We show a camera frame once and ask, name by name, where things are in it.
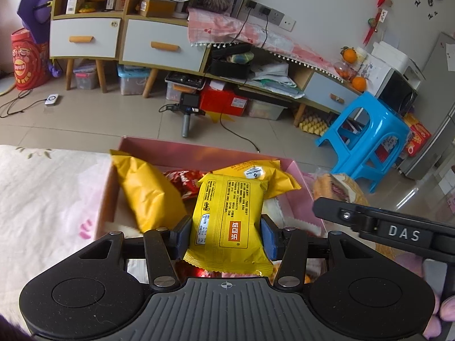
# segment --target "white bedsheet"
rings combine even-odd
[[[110,155],[0,145],[0,313],[24,330],[19,295],[94,241]]]

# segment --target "white drawer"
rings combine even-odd
[[[336,113],[342,113],[358,97],[355,92],[319,73],[313,74],[304,93],[306,99],[319,103]]]
[[[152,48],[152,42],[178,46],[177,51]],[[191,46],[188,28],[180,25],[130,19],[123,61],[162,65],[198,72],[205,47]]]
[[[49,48],[51,57],[115,58],[120,22],[119,18],[53,20]],[[93,38],[85,43],[70,42],[81,37]]]

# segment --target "drawer handle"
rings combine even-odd
[[[70,36],[71,43],[90,43],[93,40],[93,36]]]
[[[330,94],[330,98],[338,103],[344,103],[344,99],[338,97],[337,95],[334,95],[333,93]]]
[[[180,46],[171,45],[170,43],[155,42],[152,41],[151,46],[153,49],[164,50],[164,51],[173,51],[176,52],[179,50]]]

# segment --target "yellow snack package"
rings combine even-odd
[[[259,236],[267,181],[206,174],[184,260],[207,271],[269,276],[274,270]]]
[[[264,196],[265,200],[302,188],[291,174],[281,170],[279,160],[251,160],[215,170],[212,173],[268,181],[268,190]]]
[[[187,214],[180,192],[153,165],[121,151],[111,158],[141,232],[174,228]]]

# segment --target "white sticker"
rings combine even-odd
[[[256,178],[260,178],[265,173],[262,167],[252,167],[246,170],[243,174],[245,174],[245,177],[249,180],[255,180]]]
[[[199,223],[199,229],[197,230],[196,245],[205,245],[205,238],[207,237],[208,219],[210,214],[204,214]]]
[[[382,9],[382,11],[381,11],[381,16],[379,17],[379,21],[380,21],[381,23],[384,23],[385,17],[387,16],[387,13],[388,13],[387,10]]]
[[[247,104],[246,100],[239,99],[238,97],[234,97],[234,99],[232,100],[231,106],[233,106],[234,108],[244,109],[246,104]]]

